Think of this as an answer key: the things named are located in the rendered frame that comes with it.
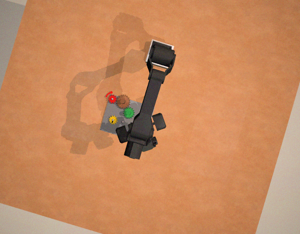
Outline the green gear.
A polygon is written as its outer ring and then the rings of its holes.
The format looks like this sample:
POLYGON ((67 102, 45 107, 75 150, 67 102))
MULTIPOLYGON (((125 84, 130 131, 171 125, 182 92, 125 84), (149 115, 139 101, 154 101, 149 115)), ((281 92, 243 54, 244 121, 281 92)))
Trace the green gear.
POLYGON ((125 111, 123 111, 124 112, 123 114, 124 114, 125 117, 130 119, 130 118, 134 117, 133 115, 134 115, 135 112, 133 112, 133 111, 134 110, 131 109, 131 107, 130 108, 128 107, 128 109, 126 108, 125 111))

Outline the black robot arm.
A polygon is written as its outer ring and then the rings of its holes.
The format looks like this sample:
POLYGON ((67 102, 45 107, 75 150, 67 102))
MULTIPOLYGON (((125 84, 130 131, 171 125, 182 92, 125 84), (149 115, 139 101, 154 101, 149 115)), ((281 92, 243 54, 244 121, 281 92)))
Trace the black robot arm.
POLYGON ((176 54, 172 46, 153 41, 147 60, 149 70, 148 86, 141 105, 140 112, 134 117, 133 123, 130 123, 126 136, 127 146, 124 155, 140 159, 141 152, 153 149, 158 144, 156 137, 153 137, 152 113, 159 94, 161 84, 165 77, 171 72, 176 54), (153 63, 168 67, 165 72, 153 69, 153 63))

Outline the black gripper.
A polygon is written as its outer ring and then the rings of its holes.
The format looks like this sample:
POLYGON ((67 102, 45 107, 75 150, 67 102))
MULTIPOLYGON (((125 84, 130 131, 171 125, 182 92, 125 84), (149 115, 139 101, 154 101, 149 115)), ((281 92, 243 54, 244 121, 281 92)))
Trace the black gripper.
MULTIPOLYGON (((162 113, 158 113, 158 114, 152 115, 152 118, 153 118, 153 121, 154 121, 152 123, 153 132, 154 132, 153 125, 155 125, 157 131, 166 128, 166 124, 165 124, 165 121, 164 121, 162 113)), ((126 130, 125 125, 122 126, 122 127, 116 128, 116 133, 117 133, 117 136, 118 136, 118 139, 119 139, 120 143, 127 142, 126 136, 127 136, 128 131, 126 130)))

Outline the brown gear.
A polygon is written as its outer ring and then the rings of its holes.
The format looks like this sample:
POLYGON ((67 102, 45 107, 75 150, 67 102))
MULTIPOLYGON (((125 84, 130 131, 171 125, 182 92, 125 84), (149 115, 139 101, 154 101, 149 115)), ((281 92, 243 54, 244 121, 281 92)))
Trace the brown gear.
POLYGON ((116 99, 117 101, 117 103, 116 104, 118 104, 117 106, 119 106, 119 107, 121 107, 121 108, 128 108, 127 106, 129 106, 130 105, 130 99, 128 98, 128 96, 126 97, 126 95, 124 96, 124 94, 123 94, 123 96, 121 95, 121 96, 119 96, 118 97, 118 99, 116 99))

